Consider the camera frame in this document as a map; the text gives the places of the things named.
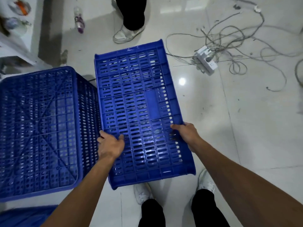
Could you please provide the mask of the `deep blue plastic crate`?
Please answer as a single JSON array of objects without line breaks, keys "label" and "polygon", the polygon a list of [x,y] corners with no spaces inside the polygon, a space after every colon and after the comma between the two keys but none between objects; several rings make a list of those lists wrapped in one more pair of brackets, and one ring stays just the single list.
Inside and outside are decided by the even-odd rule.
[{"label": "deep blue plastic crate", "polygon": [[65,66],[0,81],[0,202],[75,188],[97,161],[97,88]]}]

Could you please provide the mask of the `white shelf unit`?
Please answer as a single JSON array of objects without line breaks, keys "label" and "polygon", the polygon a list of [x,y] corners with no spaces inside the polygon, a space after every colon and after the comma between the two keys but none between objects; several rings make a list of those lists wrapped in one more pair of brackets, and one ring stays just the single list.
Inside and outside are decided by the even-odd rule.
[{"label": "white shelf unit", "polygon": [[18,15],[9,7],[9,3],[13,3],[14,0],[0,0],[0,17],[15,17],[25,23],[17,29],[20,32],[19,35],[6,36],[0,32],[0,57],[17,56],[37,70],[51,69],[51,65],[38,57],[44,0],[22,1],[28,3],[30,7],[27,16]]}]

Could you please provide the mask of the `white power strip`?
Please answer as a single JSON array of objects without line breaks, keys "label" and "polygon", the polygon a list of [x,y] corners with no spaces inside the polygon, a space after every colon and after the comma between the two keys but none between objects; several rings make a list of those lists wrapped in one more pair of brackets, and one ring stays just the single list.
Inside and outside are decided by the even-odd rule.
[{"label": "white power strip", "polygon": [[209,76],[214,74],[215,70],[218,68],[218,65],[213,60],[213,51],[207,45],[204,45],[200,49],[196,50],[193,58],[203,66],[205,72]]}]

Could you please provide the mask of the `person's right forearm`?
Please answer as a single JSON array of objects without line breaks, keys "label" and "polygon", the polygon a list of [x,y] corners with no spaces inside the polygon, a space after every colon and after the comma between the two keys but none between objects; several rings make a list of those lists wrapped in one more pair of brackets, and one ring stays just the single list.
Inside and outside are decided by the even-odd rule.
[{"label": "person's right forearm", "polygon": [[201,137],[189,145],[244,227],[303,227],[303,205],[296,199],[230,160]]}]

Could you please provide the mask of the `clear plastic bottle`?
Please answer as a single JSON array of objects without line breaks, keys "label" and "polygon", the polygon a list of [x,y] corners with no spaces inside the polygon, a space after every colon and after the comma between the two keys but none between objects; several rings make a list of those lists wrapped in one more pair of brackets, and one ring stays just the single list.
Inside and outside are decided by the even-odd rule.
[{"label": "clear plastic bottle", "polygon": [[85,23],[83,20],[82,9],[78,6],[74,7],[74,22],[75,28],[80,34],[84,33]]}]

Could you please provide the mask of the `person's left forearm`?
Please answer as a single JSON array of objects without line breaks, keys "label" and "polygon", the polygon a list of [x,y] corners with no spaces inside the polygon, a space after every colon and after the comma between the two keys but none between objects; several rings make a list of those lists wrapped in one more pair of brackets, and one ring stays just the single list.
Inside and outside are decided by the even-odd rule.
[{"label": "person's left forearm", "polygon": [[47,218],[41,227],[89,227],[116,157],[102,154],[98,162]]}]

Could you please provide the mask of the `person's left hand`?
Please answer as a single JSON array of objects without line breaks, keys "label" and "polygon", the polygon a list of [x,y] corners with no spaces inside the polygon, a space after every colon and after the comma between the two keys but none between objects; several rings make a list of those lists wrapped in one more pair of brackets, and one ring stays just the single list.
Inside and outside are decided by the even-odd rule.
[{"label": "person's left hand", "polygon": [[113,163],[123,152],[124,146],[119,146],[118,138],[103,130],[100,130],[99,134],[100,137],[97,138],[99,160],[107,159]]}]

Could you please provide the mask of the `plate with orange food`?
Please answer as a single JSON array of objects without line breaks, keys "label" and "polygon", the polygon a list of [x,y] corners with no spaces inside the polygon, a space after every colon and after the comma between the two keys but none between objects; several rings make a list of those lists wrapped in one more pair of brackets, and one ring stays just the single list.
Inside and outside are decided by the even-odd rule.
[{"label": "plate with orange food", "polygon": [[15,14],[27,16],[31,12],[31,6],[25,0],[7,0],[8,7]]}]

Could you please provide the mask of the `person's right black trouser leg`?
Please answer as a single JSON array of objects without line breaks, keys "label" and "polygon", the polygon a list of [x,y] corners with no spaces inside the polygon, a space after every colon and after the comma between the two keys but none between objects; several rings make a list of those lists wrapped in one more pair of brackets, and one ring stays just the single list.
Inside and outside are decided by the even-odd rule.
[{"label": "person's right black trouser leg", "polygon": [[222,212],[217,208],[214,193],[199,189],[191,203],[196,227],[230,227]]}]

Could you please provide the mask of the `clear glass bowl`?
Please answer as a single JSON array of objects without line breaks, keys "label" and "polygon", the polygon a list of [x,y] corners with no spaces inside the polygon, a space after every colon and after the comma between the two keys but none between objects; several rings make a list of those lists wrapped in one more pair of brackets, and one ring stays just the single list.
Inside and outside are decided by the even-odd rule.
[{"label": "clear glass bowl", "polygon": [[24,36],[28,31],[28,26],[32,26],[30,22],[16,17],[4,18],[3,24],[5,30],[16,37]]}]

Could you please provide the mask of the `person's right white shoe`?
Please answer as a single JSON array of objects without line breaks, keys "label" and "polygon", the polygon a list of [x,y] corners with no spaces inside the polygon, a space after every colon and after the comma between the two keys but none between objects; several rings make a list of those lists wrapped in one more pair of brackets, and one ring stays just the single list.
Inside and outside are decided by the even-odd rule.
[{"label": "person's right white shoe", "polygon": [[215,183],[206,168],[204,168],[198,176],[196,191],[201,189],[208,190],[213,194],[215,192]]}]

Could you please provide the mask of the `person's left white shoe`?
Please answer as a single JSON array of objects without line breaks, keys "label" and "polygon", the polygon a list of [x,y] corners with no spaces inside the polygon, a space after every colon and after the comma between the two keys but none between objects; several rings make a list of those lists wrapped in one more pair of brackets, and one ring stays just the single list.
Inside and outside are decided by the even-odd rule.
[{"label": "person's left white shoe", "polygon": [[149,199],[153,199],[153,194],[148,183],[139,183],[133,186],[134,195],[139,205],[143,205]]}]

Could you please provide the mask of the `person's black trouser leg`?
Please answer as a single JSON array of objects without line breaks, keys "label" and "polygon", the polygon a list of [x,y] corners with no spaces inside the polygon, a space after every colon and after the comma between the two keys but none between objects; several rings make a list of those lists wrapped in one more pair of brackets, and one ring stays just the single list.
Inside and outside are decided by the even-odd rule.
[{"label": "person's black trouser leg", "polygon": [[138,227],[166,227],[165,216],[161,205],[153,198],[143,202],[142,217]]},{"label": "person's black trouser leg", "polygon": [[217,208],[214,193],[199,189],[191,203],[196,227],[230,227],[222,212]]}]

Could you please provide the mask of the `shallow blue plastic crate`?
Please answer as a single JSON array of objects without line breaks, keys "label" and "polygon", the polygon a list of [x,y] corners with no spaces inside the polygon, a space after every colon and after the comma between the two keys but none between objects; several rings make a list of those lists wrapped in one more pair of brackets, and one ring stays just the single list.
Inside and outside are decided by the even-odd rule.
[{"label": "shallow blue plastic crate", "polygon": [[94,56],[101,128],[125,147],[108,181],[118,187],[196,175],[162,39]]}]

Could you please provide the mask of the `person's left black trouser leg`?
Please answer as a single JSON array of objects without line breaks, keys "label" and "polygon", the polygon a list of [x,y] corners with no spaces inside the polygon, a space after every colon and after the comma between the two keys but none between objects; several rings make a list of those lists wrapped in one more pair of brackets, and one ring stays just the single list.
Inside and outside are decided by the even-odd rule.
[{"label": "person's left black trouser leg", "polygon": [[161,205],[153,198],[143,202],[142,217],[138,227],[166,227],[165,216]]}]

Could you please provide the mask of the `person's white shoe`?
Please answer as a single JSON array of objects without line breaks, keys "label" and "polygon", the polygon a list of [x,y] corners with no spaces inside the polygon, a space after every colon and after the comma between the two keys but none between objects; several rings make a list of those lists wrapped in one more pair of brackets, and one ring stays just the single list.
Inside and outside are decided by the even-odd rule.
[{"label": "person's white shoe", "polygon": [[124,44],[133,40],[137,35],[139,35],[145,26],[141,27],[138,30],[129,30],[124,25],[121,26],[120,30],[113,36],[113,42],[116,44]]},{"label": "person's white shoe", "polygon": [[201,189],[208,190],[213,194],[215,192],[215,183],[206,168],[204,168],[198,176],[196,191]]},{"label": "person's white shoe", "polygon": [[133,186],[134,195],[139,205],[143,205],[149,199],[153,199],[153,194],[148,183],[139,183]]}]

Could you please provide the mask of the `person's right hand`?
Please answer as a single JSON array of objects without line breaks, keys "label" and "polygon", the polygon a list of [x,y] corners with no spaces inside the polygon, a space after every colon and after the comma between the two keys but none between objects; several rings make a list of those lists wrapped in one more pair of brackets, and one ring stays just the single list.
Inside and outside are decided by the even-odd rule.
[{"label": "person's right hand", "polygon": [[192,123],[184,122],[183,125],[185,125],[185,129],[183,132],[179,132],[179,134],[181,135],[182,139],[187,143],[191,152],[196,153],[196,151],[199,150],[203,139],[200,137],[197,132],[197,129]]}]

